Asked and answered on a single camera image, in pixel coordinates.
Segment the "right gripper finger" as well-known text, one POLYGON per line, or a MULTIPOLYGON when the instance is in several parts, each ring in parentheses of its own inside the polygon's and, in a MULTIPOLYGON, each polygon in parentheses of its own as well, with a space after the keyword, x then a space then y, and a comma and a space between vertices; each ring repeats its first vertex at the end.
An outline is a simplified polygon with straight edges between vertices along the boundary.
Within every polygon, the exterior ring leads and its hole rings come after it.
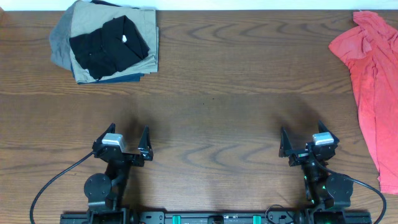
POLYGON ((279 157, 289 157, 292 154, 293 148, 289 141, 289 137, 284 127, 280 129, 280 149, 279 157))
POLYGON ((333 144, 339 143, 339 139, 324 125, 321 120, 318 121, 318 131, 319 133, 330 132, 335 140, 333 144))

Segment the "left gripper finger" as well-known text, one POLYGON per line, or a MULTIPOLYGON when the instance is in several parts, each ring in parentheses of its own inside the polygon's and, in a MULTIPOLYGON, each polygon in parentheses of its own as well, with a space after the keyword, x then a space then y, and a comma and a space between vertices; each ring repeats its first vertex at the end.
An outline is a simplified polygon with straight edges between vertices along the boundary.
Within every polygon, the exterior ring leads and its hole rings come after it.
POLYGON ((154 153, 150 143, 150 131, 148 126, 145 126, 143 130, 141 139, 139 141, 138 150, 145 161, 153 160, 154 153))
POLYGON ((114 123, 111 123, 109 127, 106 129, 106 131, 101 134, 96 140, 95 140, 95 146, 99 146, 100 144, 105 144, 105 145, 110 145, 114 146, 115 143, 113 143, 111 140, 105 138, 107 134, 114 134, 116 129, 116 125, 114 123))

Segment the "red t-shirt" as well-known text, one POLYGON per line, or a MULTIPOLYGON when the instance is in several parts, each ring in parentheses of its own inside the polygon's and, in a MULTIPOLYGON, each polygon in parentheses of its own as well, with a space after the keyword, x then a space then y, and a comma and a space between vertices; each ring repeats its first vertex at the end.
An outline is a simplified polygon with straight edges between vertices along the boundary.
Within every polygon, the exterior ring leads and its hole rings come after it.
POLYGON ((358 121, 379 172, 381 192, 397 194, 397 29, 371 11, 329 49, 349 69, 358 121))

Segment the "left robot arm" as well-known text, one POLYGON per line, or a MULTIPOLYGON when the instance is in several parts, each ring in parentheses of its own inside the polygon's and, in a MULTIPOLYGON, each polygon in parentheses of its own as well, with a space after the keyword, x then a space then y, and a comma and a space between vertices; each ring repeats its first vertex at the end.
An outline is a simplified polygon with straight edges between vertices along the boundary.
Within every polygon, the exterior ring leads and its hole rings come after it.
POLYGON ((115 133, 111 124, 93 143, 93 155, 107 163, 106 171, 90 176, 84 185, 88 198, 85 223, 139 223, 139 216, 121 205, 132 167, 142 167, 152 161, 154 153, 150 143, 149 127, 145 126, 138 145, 138 154, 125 151, 122 134, 115 133))

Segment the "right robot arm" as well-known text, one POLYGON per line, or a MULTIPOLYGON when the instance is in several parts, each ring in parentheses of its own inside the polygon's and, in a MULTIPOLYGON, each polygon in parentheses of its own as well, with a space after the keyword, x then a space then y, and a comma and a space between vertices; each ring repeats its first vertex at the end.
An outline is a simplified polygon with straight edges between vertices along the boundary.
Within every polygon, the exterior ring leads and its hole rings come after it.
POLYGON ((312 141, 294 149, 285 128, 280 130, 279 157, 289 166, 300 166, 304 173, 305 193, 310 207, 295 213, 294 223, 348 223, 345 209, 351 205, 353 183, 341 174, 327 171, 327 160, 335 155, 340 140, 321 122, 312 141))

